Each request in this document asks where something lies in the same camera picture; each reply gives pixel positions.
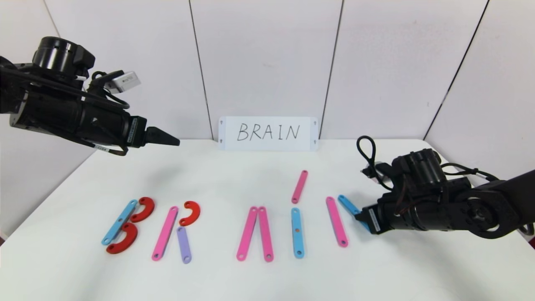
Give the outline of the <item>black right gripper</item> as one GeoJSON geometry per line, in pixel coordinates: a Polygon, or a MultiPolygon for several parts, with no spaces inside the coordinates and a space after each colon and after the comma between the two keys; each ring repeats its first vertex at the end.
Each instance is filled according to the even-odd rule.
{"type": "Polygon", "coordinates": [[[396,197],[382,197],[354,215],[360,222],[366,222],[371,234],[380,235],[391,230],[409,230],[410,223],[404,217],[411,200],[405,198],[399,204],[396,197]]]}

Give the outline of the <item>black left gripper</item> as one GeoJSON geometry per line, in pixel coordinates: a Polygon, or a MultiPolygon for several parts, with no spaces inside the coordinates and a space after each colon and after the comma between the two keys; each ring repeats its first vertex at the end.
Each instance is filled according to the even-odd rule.
{"type": "Polygon", "coordinates": [[[131,116],[125,109],[107,102],[84,101],[79,137],[99,145],[139,148],[146,144],[180,145],[180,140],[157,127],[147,127],[147,120],[131,116]]]}

